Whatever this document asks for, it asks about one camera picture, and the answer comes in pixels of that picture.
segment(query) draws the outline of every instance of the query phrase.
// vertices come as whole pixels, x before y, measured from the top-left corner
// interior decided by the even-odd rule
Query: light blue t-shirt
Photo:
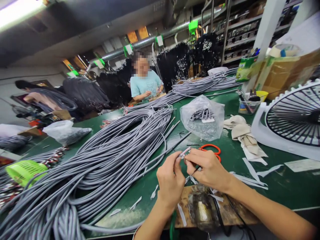
[[[137,75],[134,75],[130,78],[131,96],[136,97],[146,91],[150,91],[151,95],[142,100],[143,103],[148,102],[149,98],[157,95],[158,88],[162,84],[161,79],[153,70],[149,71],[145,78],[140,78]]]

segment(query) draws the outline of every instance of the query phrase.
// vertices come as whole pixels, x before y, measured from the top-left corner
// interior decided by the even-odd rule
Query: green can
[[[236,74],[236,82],[247,82],[250,80],[257,59],[258,56],[241,58]]]

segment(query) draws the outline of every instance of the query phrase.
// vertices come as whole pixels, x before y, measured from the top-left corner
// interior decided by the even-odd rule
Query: yellow cup
[[[264,102],[268,96],[268,92],[266,91],[257,91],[257,96],[260,97],[260,101]]]

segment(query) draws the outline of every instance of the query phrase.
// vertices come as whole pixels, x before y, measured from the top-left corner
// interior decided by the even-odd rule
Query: ceiling pipe
[[[246,1],[246,0],[235,0],[234,2],[232,2],[231,5],[232,5],[232,6],[235,6],[235,5],[238,5],[238,4],[240,4],[240,3],[242,3],[242,2],[245,2],[245,1]],[[218,18],[221,14],[223,14],[223,13],[225,12],[225,10],[226,10],[226,8],[223,8],[223,9],[221,9],[221,11],[219,11],[217,14],[214,14],[214,18]],[[209,11],[208,13],[204,13],[204,14],[203,14],[203,21],[204,21],[204,22],[207,21],[207,20],[209,20],[210,18],[211,18],[211,12],[210,12],[210,11]],[[198,17],[196,17],[196,18],[194,18],[193,20],[198,20],[198,22],[200,23],[200,22],[201,22],[201,15],[198,16]],[[189,23],[190,23],[190,22],[181,23],[181,24],[178,24],[178,25],[172,27],[171,29],[168,29],[168,30],[163,31],[163,32],[161,33],[161,35],[163,36],[163,39],[172,37],[172,36],[174,36],[176,33],[179,33],[179,32],[182,32],[182,31],[184,31],[184,30],[189,29]],[[140,40],[140,41],[138,41],[138,42],[135,42],[135,43],[134,43],[134,48],[135,48],[135,49],[139,49],[139,48],[144,48],[144,47],[150,46],[150,45],[154,42],[155,37],[156,37],[156,36],[150,36],[150,37],[147,37],[147,38],[145,38],[145,39],[142,39],[142,40]],[[102,57],[102,59],[103,59],[104,61],[108,61],[108,60],[114,59],[114,58],[116,58],[116,57],[120,57],[120,56],[122,56],[122,55],[124,55],[123,48],[119,48],[119,49],[116,49],[116,50],[114,50],[114,51],[112,51],[112,52],[107,53],[106,55],[104,55],[104,56]],[[95,61],[95,60],[96,60],[96,59],[90,61],[90,65],[89,65],[87,71],[89,71],[90,68],[91,68],[92,66],[94,66],[94,64],[95,64],[94,61]]]

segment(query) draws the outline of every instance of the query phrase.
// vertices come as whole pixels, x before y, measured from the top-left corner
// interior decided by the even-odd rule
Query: work table
[[[239,97],[236,93],[228,93],[223,95],[218,95],[216,97],[209,97],[211,100],[214,100],[218,103],[225,104],[225,119],[230,118],[230,115],[238,115],[238,107],[239,107]],[[180,107],[189,103],[192,98],[182,99],[180,102],[173,104],[173,108],[176,109],[172,113],[172,118],[175,117],[173,124],[177,123],[180,120]],[[70,146],[70,150],[66,152],[63,156],[63,161],[72,157],[76,151],[82,146],[91,136],[93,136],[96,132],[98,132],[101,128],[103,120],[115,120],[123,114],[122,110],[116,110],[111,113],[101,115],[80,123],[75,123],[74,127],[90,127],[92,128],[92,132],[85,136],[79,142]],[[251,124],[254,116],[242,115],[248,124]],[[184,132],[186,134],[188,131],[184,128],[182,123],[179,123],[178,126],[174,129],[174,131],[167,138],[168,149],[172,147],[175,143],[180,140],[180,134]],[[239,141],[233,141],[231,138],[231,130],[223,129],[220,139],[214,140],[212,142],[207,142],[205,140],[201,140],[199,137],[191,134],[189,135],[183,142],[181,142],[173,151],[183,151],[187,148],[189,144],[199,144],[200,146],[212,143],[217,145],[221,149],[221,164],[227,171],[234,171],[238,175],[242,175],[245,177],[252,178],[248,168],[246,167],[244,161],[242,160],[245,157],[245,154],[240,146]],[[263,151],[269,156],[268,158],[264,158],[268,163],[267,166],[264,166],[261,163],[251,162],[254,169],[258,171],[266,171],[271,167],[279,164],[284,164],[285,162],[295,161],[304,159],[304,157],[293,155],[281,150],[277,150],[274,148],[270,148],[264,146],[262,144],[259,145]],[[37,141],[36,145],[32,147],[27,147],[27,151],[21,150],[20,154],[24,152],[27,154],[27,157],[40,154],[43,152],[47,152],[49,150],[61,147],[59,143],[57,143],[54,139],[47,137],[42,141]],[[155,152],[153,157],[159,155],[163,152],[163,145]],[[187,176],[186,166],[183,161],[181,163],[182,172],[185,176]],[[314,171],[306,171],[306,172],[298,172],[294,173],[287,166],[283,166],[275,172],[270,173],[265,178],[263,178],[263,182],[268,185],[269,190],[264,190],[262,188],[255,188],[257,192],[262,195],[270,198],[273,201],[276,201],[280,204],[287,206],[288,208],[298,211],[301,209],[310,209],[310,208],[318,208],[319,207],[319,199],[318,199],[318,191],[320,185],[320,176],[314,175]],[[155,190],[156,185],[158,184],[158,180],[156,177],[156,169],[147,173],[144,177],[140,178],[136,181],[131,188],[127,191],[127,193],[121,198],[121,200],[113,207],[113,209],[102,218],[97,225],[108,228],[120,228],[130,226],[136,223],[139,223],[146,219],[149,212],[151,211],[156,197],[154,199],[150,199],[152,192]],[[189,181],[187,186],[193,185],[192,181]],[[135,210],[129,210],[129,208],[142,196],[142,200],[137,204]],[[116,215],[109,217],[110,213],[114,209],[121,209],[119,213]],[[179,221],[180,215],[178,214],[176,227],[181,227],[181,223]],[[248,216],[248,223],[255,223],[256,219]],[[194,225],[191,222],[188,222],[187,227],[193,227]],[[101,233],[95,232],[85,232],[85,236],[87,238],[95,238],[99,236],[104,236]]]

